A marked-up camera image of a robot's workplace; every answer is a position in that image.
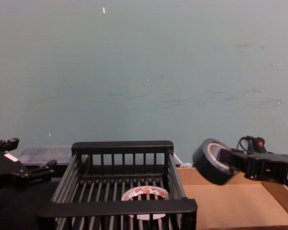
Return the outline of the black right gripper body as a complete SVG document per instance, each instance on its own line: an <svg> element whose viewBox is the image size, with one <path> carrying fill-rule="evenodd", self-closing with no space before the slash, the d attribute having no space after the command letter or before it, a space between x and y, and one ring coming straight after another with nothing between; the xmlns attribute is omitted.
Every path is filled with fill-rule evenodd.
<svg viewBox="0 0 288 230"><path fill-rule="evenodd" d="M259 180L288 186L288 155L264 154L260 160Z"/></svg>

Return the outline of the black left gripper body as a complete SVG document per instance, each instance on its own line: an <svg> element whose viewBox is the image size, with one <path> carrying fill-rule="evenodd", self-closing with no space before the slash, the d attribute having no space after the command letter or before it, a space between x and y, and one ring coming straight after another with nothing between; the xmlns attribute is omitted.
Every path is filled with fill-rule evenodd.
<svg viewBox="0 0 288 230"><path fill-rule="evenodd" d="M28 169L9 151L0 151L0 188L13 186L26 186Z"/></svg>

